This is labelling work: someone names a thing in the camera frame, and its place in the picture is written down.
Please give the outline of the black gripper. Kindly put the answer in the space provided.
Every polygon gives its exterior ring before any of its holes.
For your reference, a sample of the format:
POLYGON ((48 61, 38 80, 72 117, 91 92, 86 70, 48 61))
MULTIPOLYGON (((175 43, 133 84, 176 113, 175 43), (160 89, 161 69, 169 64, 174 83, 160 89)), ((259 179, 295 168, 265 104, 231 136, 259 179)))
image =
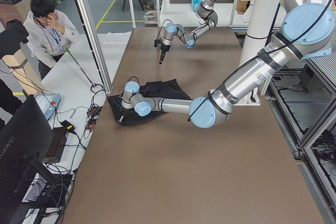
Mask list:
POLYGON ((124 108, 123 106, 119 105, 119 106, 115 106, 116 107, 116 112, 117 112, 117 121, 120 124, 132 124, 133 123, 133 111, 134 109, 127 109, 124 108))
POLYGON ((160 65, 163 63, 165 54, 169 51, 169 49, 170 49, 170 45, 161 44, 160 46, 161 54, 160 54, 160 60, 159 60, 160 65))

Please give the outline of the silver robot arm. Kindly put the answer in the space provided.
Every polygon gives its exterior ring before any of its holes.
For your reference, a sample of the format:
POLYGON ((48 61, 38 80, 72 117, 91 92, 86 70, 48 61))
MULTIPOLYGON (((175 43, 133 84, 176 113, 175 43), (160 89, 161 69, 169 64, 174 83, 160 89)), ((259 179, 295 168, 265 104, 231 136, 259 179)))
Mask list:
MULTIPOLYGON (((116 121, 121 125, 138 123, 165 112, 188 115, 188 120, 200 128, 209 128, 225 122, 235 104, 261 85, 287 62, 312 59, 331 54, 330 37, 334 17, 329 6, 333 0, 279 0, 286 16, 282 26, 272 34, 270 42, 238 67, 216 89, 204 96, 179 100, 160 96, 156 86, 142 87, 129 81, 123 92, 110 102, 116 121)), ((216 0, 202 0, 197 14, 204 23, 188 33, 182 25, 169 23, 161 39, 161 59, 169 51, 173 38, 179 38, 187 47, 218 22, 214 11, 216 0)))
POLYGON ((164 29, 154 40, 161 51, 159 63, 174 40, 179 39, 187 48, 216 26, 227 26, 235 17, 235 0, 162 0, 159 25, 164 29))

